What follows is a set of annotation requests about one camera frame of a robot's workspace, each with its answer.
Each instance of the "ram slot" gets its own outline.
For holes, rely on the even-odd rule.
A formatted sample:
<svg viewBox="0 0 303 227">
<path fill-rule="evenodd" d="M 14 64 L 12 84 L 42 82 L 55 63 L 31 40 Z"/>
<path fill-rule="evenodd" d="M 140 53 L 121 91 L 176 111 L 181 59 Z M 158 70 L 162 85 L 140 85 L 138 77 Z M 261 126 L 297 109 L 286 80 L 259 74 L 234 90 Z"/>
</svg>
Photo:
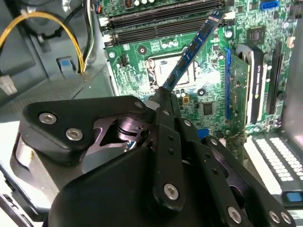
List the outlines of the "ram slot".
<svg viewBox="0 0 303 227">
<path fill-rule="evenodd" d="M 211 10 L 223 10 L 224 0 L 196 0 L 175 5 L 126 14 L 109 19 L 112 28 L 135 26 L 142 23 L 159 22 L 175 17 L 190 16 L 196 13 L 207 13 Z"/>
<path fill-rule="evenodd" d="M 279 87 L 280 70 L 281 70 L 282 59 L 283 59 L 283 55 L 281 51 L 282 51 L 282 42 L 278 41 L 276 43 L 276 47 L 273 52 L 272 70 L 270 72 L 270 82 L 269 82 L 268 96 L 267 96 L 268 114 L 275 113 L 276 98 L 277 98 L 278 87 Z"/>
<path fill-rule="evenodd" d="M 115 32 L 113 35 L 115 40 L 110 43 L 107 43 L 106 45 L 111 46 L 127 44 L 150 39 L 158 39 L 170 35 L 196 32 L 201 27 L 201 24 L 205 22 L 206 18 L 207 17 L 199 17 L 182 22 L 173 22 L 165 25 L 151 26 L 148 28 L 133 31 Z"/>
</svg>

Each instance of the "white label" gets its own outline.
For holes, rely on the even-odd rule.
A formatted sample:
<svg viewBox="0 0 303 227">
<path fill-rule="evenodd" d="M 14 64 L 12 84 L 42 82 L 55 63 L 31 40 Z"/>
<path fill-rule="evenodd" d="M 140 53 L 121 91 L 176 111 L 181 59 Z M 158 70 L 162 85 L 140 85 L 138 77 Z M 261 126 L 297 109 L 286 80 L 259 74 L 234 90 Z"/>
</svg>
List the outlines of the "white label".
<svg viewBox="0 0 303 227">
<path fill-rule="evenodd" d="M 156 51 L 159 51 L 159 50 L 161 50 L 160 41 L 152 42 L 151 43 L 151 51 L 156 52 Z"/>
<path fill-rule="evenodd" d="M 125 51 L 129 51 L 129 50 L 130 50 L 129 44 L 123 44 L 123 49 L 124 49 Z"/>
</svg>

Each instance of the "blue connector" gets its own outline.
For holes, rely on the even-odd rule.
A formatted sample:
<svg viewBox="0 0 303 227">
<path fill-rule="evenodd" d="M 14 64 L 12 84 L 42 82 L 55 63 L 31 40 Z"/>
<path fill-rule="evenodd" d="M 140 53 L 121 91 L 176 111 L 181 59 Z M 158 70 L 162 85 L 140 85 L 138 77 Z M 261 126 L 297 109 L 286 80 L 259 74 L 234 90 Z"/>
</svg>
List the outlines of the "blue connector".
<svg viewBox="0 0 303 227">
<path fill-rule="evenodd" d="M 198 129 L 197 134 L 200 139 L 203 139 L 205 136 L 209 135 L 209 129 Z"/>
<path fill-rule="evenodd" d="M 265 1 L 260 3 L 260 10 L 268 10 L 272 8 L 279 7 L 279 1 Z"/>
<path fill-rule="evenodd" d="M 225 57 L 225 117 L 226 119 L 231 118 L 231 109 L 230 109 L 230 79 L 231 79 L 231 64 L 232 64 L 232 52 L 230 49 L 226 48 L 226 57 Z"/>
</svg>

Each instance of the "chip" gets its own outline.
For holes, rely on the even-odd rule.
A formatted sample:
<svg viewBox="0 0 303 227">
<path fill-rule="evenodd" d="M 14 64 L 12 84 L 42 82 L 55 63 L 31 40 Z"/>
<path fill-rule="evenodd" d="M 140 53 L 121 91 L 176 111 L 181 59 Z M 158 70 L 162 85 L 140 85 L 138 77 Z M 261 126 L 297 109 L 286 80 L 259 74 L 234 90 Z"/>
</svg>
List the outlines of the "chip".
<svg viewBox="0 0 303 227">
<path fill-rule="evenodd" d="M 278 11 L 274 12 L 274 19 L 279 19 L 280 18 L 280 14 Z"/>
<path fill-rule="evenodd" d="M 236 24 L 236 20 L 235 19 L 227 21 L 227 26 L 234 26 L 235 24 Z"/>
<path fill-rule="evenodd" d="M 188 51 L 190 52 L 190 54 L 193 54 L 193 53 L 194 53 L 194 51 L 196 50 L 197 46 L 198 46 L 198 43 L 197 43 L 197 42 L 193 41 L 193 42 L 191 43 L 191 45 L 190 45 L 189 48 L 188 48 Z"/>
<path fill-rule="evenodd" d="M 175 79 L 176 79 L 176 75 L 175 74 L 169 75 L 169 77 L 168 77 L 169 86 L 171 86 L 174 83 Z"/>
<path fill-rule="evenodd" d="M 183 104 L 189 104 L 189 97 L 183 98 Z"/>
<path fill-rule="evenodd" d="M 201 30 L 202 35 L 205 36 L 207 34 L 207 32 L 211 29 L 211 27 L 212 26 L 209 23 L 205 23 L 204 27 Z"/>
<path fill-rule="evenodd" d="M 214 49 L 214 51 L 219 50 L 219 45 L 213 45 L 213 49 Z"/>
<path fill-rule="evenodd" d="M 237 10 L 238 10 L 238 13 L 243 13 L 243 6 L 238 6 Z"/>
<path fill-rule="evenodd" d="M 247 43 L 260 45 L 265 40 L 265 26 L 254 27 L 247 30 Z"/>
<path fill-rule="evenodd" d="M 213 112 L 213 103 L 202 103 L 203 105 L 203 114 L 212 115 Z"/>
<path fill-rule="evenodd" d="M 182 61 L 178 65 L 178 68 L 179 68 L 180 71 L 183 70 L 185 64 L 186 64 L 186 60 L 183 58 Z"/>
<path fill-rule="evenodd" d="M 257 3 L 251 3 L 250 4 L 250 10 L 255 10 L 258 8 L 258 4 Z"/>
</svg>

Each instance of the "dimm slot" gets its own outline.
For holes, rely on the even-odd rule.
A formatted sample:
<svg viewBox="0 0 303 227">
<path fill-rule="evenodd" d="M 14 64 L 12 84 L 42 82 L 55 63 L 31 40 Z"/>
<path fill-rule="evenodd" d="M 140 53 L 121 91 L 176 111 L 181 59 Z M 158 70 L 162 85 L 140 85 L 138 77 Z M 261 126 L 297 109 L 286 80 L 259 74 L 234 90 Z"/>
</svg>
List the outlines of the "dimm slot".
<svg viewBox="0 0 303 227">
<path fill-rule="evenodd" d="M 107 43 L 107 46 L 127 44 L 138 41 L 162 38 L 169 35 L 185 34 L 197 31 L 207 17 L 194 18 L 192 20 L 174 22 L 165 25 L 153 26 L 149 28 L 134 30 L 131 32 L 121 32 L 113 35 L 114 41 Z"/>
<path fill-rule="evenodd" d="M 223 0 L 196 0 L 175 5 L 149 9 L 132 14 L 126 14 L 109 19 L 112 28 L 134 26 L 141 23 L 158 22 L 159 20 L 181 17 L 203 12 L 204 8 L 222 9 L 225 7 Z"/>
</svg>

